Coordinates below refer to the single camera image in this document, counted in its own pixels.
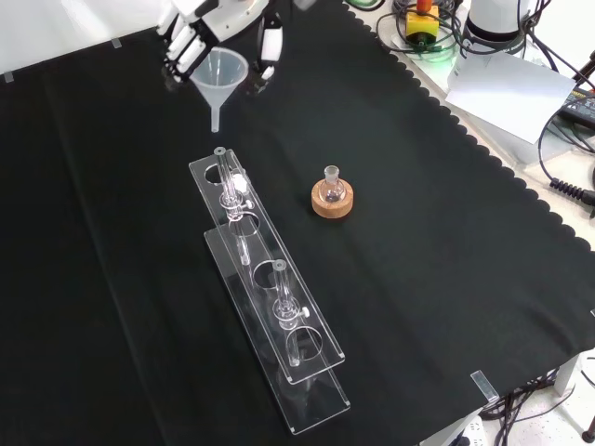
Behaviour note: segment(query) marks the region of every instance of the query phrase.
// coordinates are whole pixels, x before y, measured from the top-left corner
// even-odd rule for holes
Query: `cable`
[[[562,404],[564,404],[565,402],[567,402],[568,399],[573,396],[573,393],[575,393],[575,389],[576,389],[576,386],[573,387],[573,389],[570,391],[570,393],[568,394],[568,396],[566,398],[564,398],[562,401],[560,401],[559,403],[557,403],[555,406],[551,407],[547,411],[545,411],[543,413],[538,413],[537,415],[532,415],[532,416],[527,416],[525,418],[521,418],[520,420],[516,420],[516,423],[520,423],[521,421],[533,420],[534,418],[538,418],[540,416],[543,416],[546,413],[550,413],[551,411],[553,411],[557,407],[559,407]]]
[[[566,183],[565,181],[561,181],[560,179],[553,177],[548,172],[548,169],[546,168],[546,165],[543,162],[543,153],[542,153],[542,149],[541,149],[541,146],[543,144],[543,137],[546,134],[547,128],[549,127],[551,122],[554,120],[554,118],[558,115],[558,113],[564,107],[568,107],[569,105],[573,105],[573,104],[576,104],[583,100],[587,100],[587,99],[591,99],[591,98],[593,98],[593,96],[585,96],[584,98],[572,100],[572,101],[562,105],[554,114],[551,115],[551,117],[546,122],[546,125],[541,130],[541,135],[539,135],[539,140],[537,141],[537,154],[539,156],[539,165],[541,166],[541,170],[543,170],[543,173],[546,175],[546,177],[549,178],[549,186],[551,188],[558,190],[558,191],[564,193],[565,195],[568,195],[569,197],[574,198],[575,200],[578,200],[578,201],[586,204],[587,206],[595,207],[595,191],[594,190],[583,190],[583,189],[578,188],[572,184]]]
[[[451,34],[451,33],[449,33],[449,34],[448,34],[448,35],[446,35],[445,37],[443,37],[443,38],[441,38],[441,39],[437,40],[437,41],[436,41],[436,42],[434,42],[433,44],[430,44],[430,45],[428,45],[428,46],[421,46],[423,49],[401,49],[401,48],[399,48],[399,47],[396,47],[396,46],[390,46],[390,45],[386,44],[386,43],[385,43],[385,42],[382,40],[382,37],[380,36],[380,22],[381,22],[382,20],[386,19],[387,17],[401,17],[401,15],[402,15],[403,13],[406,13],[406,12],[408,12],[409,10],[416,11],[415,9],[411,9],[410,7],[408,7],[407,9],[402,9],[402,10],[400,10],[399,12],[391,12],[391,13],[389,13],[389,14],[385,14],[385,15],[383,15],[383,16],[380,16],[380,17],[378,18],[378,20],[377,20],[377,22],[376,22],[376,37],[377,37],[378,43],[379,43],[379,44],[380,44],[380,45],[381,45],[383,48],[385,48],[385,49],[387,49],[387,50],[389,50],[389,51],[395,51],[395,52],[397,52],[397,53],[404,53],[404,54],[419,54],[419,53],[440,53],[440,52],[442,52],[442,51],[446,51],[446,50],[448,50],[448,49],[451,49],[451,48],[453,48],[453,47],[455,46],[455,44],[452,44],[452,45],[450,45],[450,46],[447,46],[447,47],[442,47],[442,46],[439,46],[439,45],[438,45],[439,43],[441,43],[441,42],[444,42],[445,40],[449,39],[449,38],[452,36],[452,34]],[[436,19],[436,20],[439,20],[439,18],[438,18],[438,17],[436,17],[436,16],[434,16],[434,15],[432,15],[432,14],[426,14],[426,13],[424,13],[424,14],[422,14],[422,15],[427,15],[427,16],[429,16],[429,17],[432,17],[432,18]],[[405,38],[404,38],[404,36],[403,36],[403,32],[401,31],[401,28],[400,28],[400,26],[399,26],[399,23],[398,23],[398,22],[397,22],[397,32],[399,33],[399,35],[401,36],[401,38],[402,38],[402,39],[405,41]]]
[[[450,46],[446,46],[446,47],[439,46],[440,43],[450,39],[453,35],[453,31],[451,29],[450,24],[445,22],[444,20],[442,20],[440,16],[442,14],[449,15],[451,11],[456,12],[456,9],[457,9],[456,0],[447,0],[446,2],[443,3],[443,5],[440,5],[439,17],[436,17],[430,13],[418,12],[415,4],[402,6],[395,1],[395,2],[393,2],[393,9],[395,12],[390,13],[390,14],[385,14],[384,16],[380,17],[376,23],[377,39],[383,48],[390,50],[390,51],[395,51],[398,53],[420,55],[420,54],[427,54],[427,53],[444,52],[444,51],[450,50],[456,46],[456,42],[454,42]],[[439,22],[439,25],[442,28],[450,30],[450,33],[448,33],[445,37],[441,38],[440,40],[438,40],[432,44],[429,44],[429,45],[416,45],[411,42],[408,42],[406,37],[403,35],[403,31],[401,30],[400,23],[401,23],[401,20],[404,19],[406,14],[409,12],[415,12],[420,16],[432,17],[433,19],[435,19]],[[412,47],[412,49],[401,49],[397,46],[388,45],[382,40],[382,37],[380,36],[380,32],[379,32],[380,22],[387,17],[397,17],[397,20],[396,20],[397,21],[397,33],[399,34],[399,36],[401,37],[401,39],[404,42],[406,42],[410,47]]]
[[[544,44],[541,40],[539,40],[537,38],[537,36],[535,35],[535,33],[531,30],[529,30],[529,35],[531,36],[531,38],[533,39],[533,41],[537,44],[537,45],[542,45],[549,53],[553,54],[555,56],[556,59],[558,59],[560,62],[562,62],[564,65],[566,65],[568,68],[570,68],[573,72],[576,73],[576,75],[583,81],[586,82],[587,84],[589,84],[591,86],[591,88],[595,89],[595,84],[593,84],[587,77],[585,77],[585,75],[580,72],[579,70],[577,70],[575,67],[573,67],[570,63],[568,63],[565,59],[563,59],[560,55],[558,55],[558,53],[556,53],[553,49],[551,49],[549,46],[547,46],[546,44]]]
[[[518,422],[517,418],[523,405],[536,391],[553,386],[557,375],[558,369],[545,377],[542,376],[531,380],[480,412],[482,420],[503,420],[502,426],[496,434],[495,446],[508,445],[510,431],[514,424]]]
[[[587,149],[590,153],[595,153],[595,149],[593,149],[593,146],[591,146],[583,137],[581,137],[580,133],[578,133],[576,124],[574,124],[574,123],[572,124],[571,130],[573,132],[573,135],[575,135],[575,137],[577,137],[580,142],[585,144],[585,146],[587,147]]]
[[[562,141],[568,143],[568,144],[572,144],[573,146],[579,148],[580,150],[589,153],[591,155],[595,154],[595,151],[592,151],[590,148],[581,146],[580,143],[578,143],[575,139],[572,139],[572,137],[570,135],[568,135],[566,133],[566,131],[561,128],[559,125],[557,125],[555,122],[551,123],[554,127],[556,127],[558,129],[558,131],[561,133],[561,135],[557,134],[556,132],[552,131],[549,127],[548,127],[548,131],[552,134],[555,135],[556,137],[558,137],[559,139],[561,139]]]
[[[587,374],[585,373],[585,371],[581,370],[580,373],[585,377],[585,379],[588,381],[589,384],[591,384],[593,387],[595,387],[595,383],[591,380],[591,378],[589,378],[587,376]]]
[[[538,1],[537,4],[544,5],[544,6],[542,6],[541,9],[539,9],[538,11],[535,12],[535,14],[539,13],[538,17],[541,17],[541,12],[543,12],[543,9],[549,4],[549,2],[547,2],[546,4],[543,4],[543,2]],[[519,0],[519,2],[517,3],[517,19],[518,19],[519,24],[521,24],[520,7],[521,7],[521,0]],[[489,51],[476,51],[474,49],[471,49],[470,47],[463,45],[463,43],[461,41],[462,33],[460,31],[460,28],[461,28],[460,21],[458,24],[456,23],[456,12],[451,12],[451,28],[453,29],[453,36],[455,38],[455,41],[461,47],[461,50],[465,50],[466,52],[468,52],[470,54],[476,54],[476,55],[481,55],[481,56],[489,56],[491,54],[499,53],[500,51],[508,51],[508,50],[514,48],[516,45],[521,44],[524,41],[525,35],[526,35],[526,33],[523,31],[523,27],[519,26],[519,34],[517,35],[517,37],[512,39],[505,46],[502,46],[498,49],[489,50]]]
[[[364,0],[345,0],[345,3],[360,11],[370,12],[382,7],[386,3],[386,0],[373,0],[371,2],[365,2]]]
[[[556,65],[556,62],[554,62],[553,57],[549,53],[548,49],[543,45],[543,43],[540,40],[533,39],[533,41],[535,42],[535,44],[537,45],[537,47],[541,50],[541,52],[543,53],[543,55],[548,60],[549,67],[553,71],[555,71],[555,72],[560,72],[560,70],[558,70],[558,66]]]

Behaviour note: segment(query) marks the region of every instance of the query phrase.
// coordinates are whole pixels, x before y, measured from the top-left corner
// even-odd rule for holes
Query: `test tube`
[[[230,224],[232,225],[233,232],[235,233],[235,240],[238,247],[238,252],[240,253],[240,261],[242,262],[242,265],[247,267],[250,265],[250,253],[248,251],[248,243],[245,241],[242,219],[240,218],[237,221],[232,220]]]
[[[242,218],[242,201],[240,198],[241,196],[238,196],[238,192],[233,185],[230,165],[227,162],[225,152],[226,150],[222,147],[217,147],[215,149],[217,169],[221,178],[221,184],[223,185],[223,193],[221,194],[220,203],[227,212],[228,219],[230,221],[237,221]]]
[[[284,260],[275,260],[272,262],[272,270],[274,271],[275,284],[277,287],[277,298],[279,299],[279,310],[282,313],[296,312],[296,305],[293,302],[289,293],[289,280],[287,279],[287,262]]]

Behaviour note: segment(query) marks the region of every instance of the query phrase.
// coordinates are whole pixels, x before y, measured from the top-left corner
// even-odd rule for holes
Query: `yellow device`
[[[438,17],[438,7],[432,6],[428,13]],[[436,42],[439,29],[440,23],[433,17],[420,16],[415,11],[409,11],[405,16],[405,39],[414,46]]]

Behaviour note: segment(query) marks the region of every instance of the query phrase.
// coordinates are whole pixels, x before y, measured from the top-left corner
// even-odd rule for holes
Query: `funnel stem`
[[[217,133],[219,131],[219,107],[211,107],[211,132]]]

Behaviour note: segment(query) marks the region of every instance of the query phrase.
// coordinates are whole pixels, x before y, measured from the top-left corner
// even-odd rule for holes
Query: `rack hole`
[[[264,262],[257,265],[252,273],[252,277],[254,279],[254,283],[258,285],[260,288],[265,289],[274,289],[275,288],[275,278],[272,272],[272,263],[274,260],[265,260]]]
[[[292,331],[286,341],[288,350],[292,342],[297,344],[300,361],[312,360],[323,351],[323,337],[311,327],[298,327]]]
[[[236,221],[230,221],[230,232],[236,237],[249,237],[258,232],[260,220],[256,214],[243,212],[242,218]]]
[[[211,184],[221,184],[221,175],[216,164],[210,165],[205,170],[205,180]]]

